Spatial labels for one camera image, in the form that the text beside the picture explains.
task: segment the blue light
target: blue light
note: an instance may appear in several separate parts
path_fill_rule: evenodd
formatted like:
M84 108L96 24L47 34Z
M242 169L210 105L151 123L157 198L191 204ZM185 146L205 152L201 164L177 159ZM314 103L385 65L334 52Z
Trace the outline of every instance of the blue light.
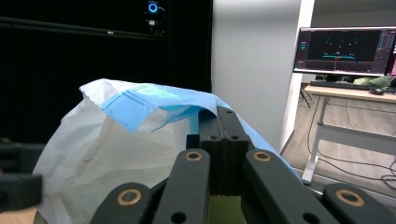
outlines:
M150 4L148 5L148 10L149 10L150 12L152 12L152 13L156 13L157 10L158 10L157 4L150 3Z

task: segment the blue plastic bag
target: blue plastic bag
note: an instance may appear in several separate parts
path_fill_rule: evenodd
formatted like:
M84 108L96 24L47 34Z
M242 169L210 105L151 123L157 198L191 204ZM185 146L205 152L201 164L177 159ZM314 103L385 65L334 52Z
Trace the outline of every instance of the blue plastic bag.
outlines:
M37 209L48 223L89 223L115 187L155 186L169 176L187 134L198 133L198 112L230 108L214 94L155 84L99 79L80 90L83 100L63 117L34 170L44 178ZM277 154L240 121L256 148Z

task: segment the black cabinet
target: black cabinet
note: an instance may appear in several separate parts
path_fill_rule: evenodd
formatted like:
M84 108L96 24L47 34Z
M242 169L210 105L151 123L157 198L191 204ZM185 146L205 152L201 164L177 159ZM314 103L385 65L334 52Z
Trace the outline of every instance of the black cabinet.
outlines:
M45 143L97 78L210 89L211 1L0 3L0 137Z

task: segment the monitor screen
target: monitor screen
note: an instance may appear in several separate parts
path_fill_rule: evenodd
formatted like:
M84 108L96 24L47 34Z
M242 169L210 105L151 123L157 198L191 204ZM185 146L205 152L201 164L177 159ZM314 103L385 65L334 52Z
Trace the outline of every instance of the monitor screen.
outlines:
M396 27L301 28L294 72L380 77L387 74Z
M387 75L396 77L396 44L393 53L390 55Z

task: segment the computer mouse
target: computer mouse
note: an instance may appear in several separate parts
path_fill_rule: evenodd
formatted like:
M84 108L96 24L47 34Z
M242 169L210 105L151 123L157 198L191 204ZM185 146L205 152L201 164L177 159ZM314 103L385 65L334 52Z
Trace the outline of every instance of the computer mouse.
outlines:
M374 94L374 95L383 95L384 94L384 90L382 90L379 87L374 87L370 89L370 93Z

